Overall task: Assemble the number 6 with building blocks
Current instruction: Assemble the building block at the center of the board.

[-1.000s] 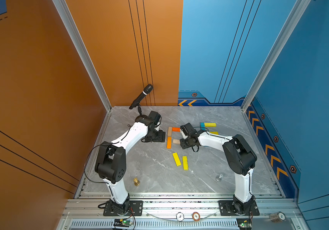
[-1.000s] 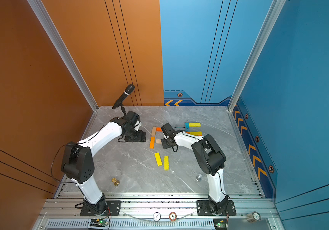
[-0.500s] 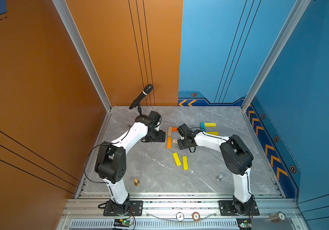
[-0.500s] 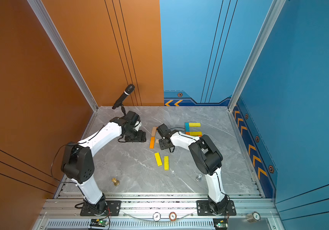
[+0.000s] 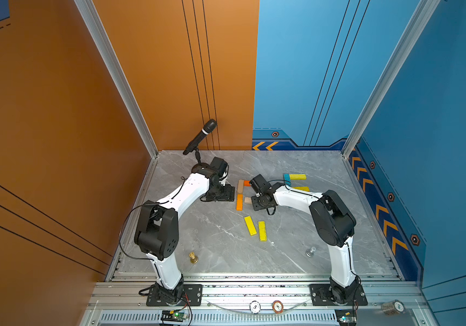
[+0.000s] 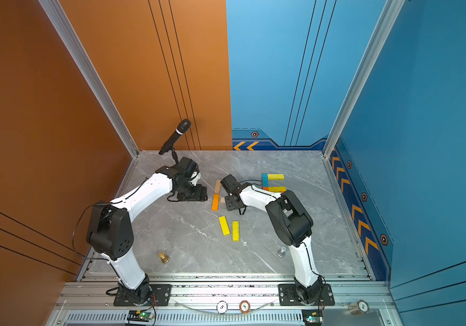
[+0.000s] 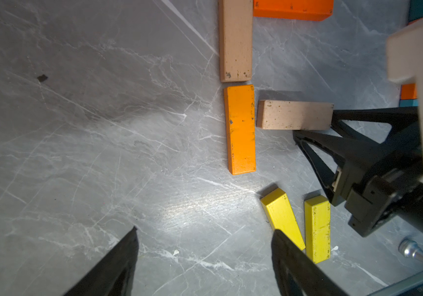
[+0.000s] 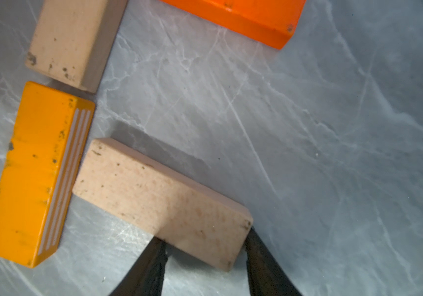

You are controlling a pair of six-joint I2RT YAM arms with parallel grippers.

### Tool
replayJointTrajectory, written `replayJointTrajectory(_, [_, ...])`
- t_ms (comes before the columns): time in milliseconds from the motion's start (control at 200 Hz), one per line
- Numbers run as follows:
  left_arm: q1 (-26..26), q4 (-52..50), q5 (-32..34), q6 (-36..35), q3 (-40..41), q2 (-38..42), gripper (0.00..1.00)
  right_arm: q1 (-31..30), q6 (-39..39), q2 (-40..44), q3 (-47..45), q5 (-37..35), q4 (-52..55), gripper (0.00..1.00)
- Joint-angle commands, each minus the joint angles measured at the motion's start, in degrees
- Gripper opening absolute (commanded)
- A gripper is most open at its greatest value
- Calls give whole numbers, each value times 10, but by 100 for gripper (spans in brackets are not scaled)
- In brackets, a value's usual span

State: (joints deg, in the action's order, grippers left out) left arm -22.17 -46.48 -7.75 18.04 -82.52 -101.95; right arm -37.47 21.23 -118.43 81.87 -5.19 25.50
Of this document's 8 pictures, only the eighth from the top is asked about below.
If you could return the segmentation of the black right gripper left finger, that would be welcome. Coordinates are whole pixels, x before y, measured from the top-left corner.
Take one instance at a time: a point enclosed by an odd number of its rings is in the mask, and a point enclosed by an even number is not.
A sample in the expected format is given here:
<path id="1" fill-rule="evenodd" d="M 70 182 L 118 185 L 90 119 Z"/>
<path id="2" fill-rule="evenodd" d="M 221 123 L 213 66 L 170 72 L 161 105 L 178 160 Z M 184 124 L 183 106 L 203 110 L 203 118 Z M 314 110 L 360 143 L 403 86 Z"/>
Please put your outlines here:
<path id="1" fill-rule="evenodd" d="M 153 237 L 111 296 L 161 296 L 167 243 Z"/>

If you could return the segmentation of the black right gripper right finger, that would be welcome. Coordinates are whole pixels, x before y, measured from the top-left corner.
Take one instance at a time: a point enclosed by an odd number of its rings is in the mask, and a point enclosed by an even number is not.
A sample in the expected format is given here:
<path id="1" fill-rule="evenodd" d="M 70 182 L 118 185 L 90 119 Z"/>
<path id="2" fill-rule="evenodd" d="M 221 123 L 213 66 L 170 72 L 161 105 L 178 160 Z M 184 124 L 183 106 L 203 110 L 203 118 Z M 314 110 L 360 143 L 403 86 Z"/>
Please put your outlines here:
<path id="1" fill-rule="evenodd" d="M 254 228 L 250 229 L 244 245 L 251 296 L 302 296 Z"/>

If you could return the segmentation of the beige wooden block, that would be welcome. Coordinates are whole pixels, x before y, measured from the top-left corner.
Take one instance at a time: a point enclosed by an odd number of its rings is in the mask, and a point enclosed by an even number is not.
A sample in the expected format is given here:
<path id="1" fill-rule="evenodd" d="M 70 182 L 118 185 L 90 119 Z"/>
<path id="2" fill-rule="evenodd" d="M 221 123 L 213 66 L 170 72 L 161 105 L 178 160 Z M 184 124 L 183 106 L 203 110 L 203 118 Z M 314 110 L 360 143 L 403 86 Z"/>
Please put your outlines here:
<path id="1" fill-rule="evenodd" d="M 96 93 L 127 4 L 45 1 L 25 65 L 66 85 Z"/>
<path id="2" fill-rule="evenodd" d="M 112 138 L 92 140 L 73 193 L 223 271 L 253 225 L 245 206 Z"/>

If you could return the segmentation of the long orange block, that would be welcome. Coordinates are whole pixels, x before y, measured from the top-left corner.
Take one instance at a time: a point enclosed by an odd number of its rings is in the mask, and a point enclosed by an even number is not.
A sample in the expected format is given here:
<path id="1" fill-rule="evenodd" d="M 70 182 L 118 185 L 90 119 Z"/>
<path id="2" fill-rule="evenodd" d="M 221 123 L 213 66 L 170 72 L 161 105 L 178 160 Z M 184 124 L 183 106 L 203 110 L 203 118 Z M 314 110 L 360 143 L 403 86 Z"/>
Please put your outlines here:
<path id="1" fill-rule="evenodd" d="M 281 50 L 293 37 L 305 0 L 165 0 L 165 3 Z"/>

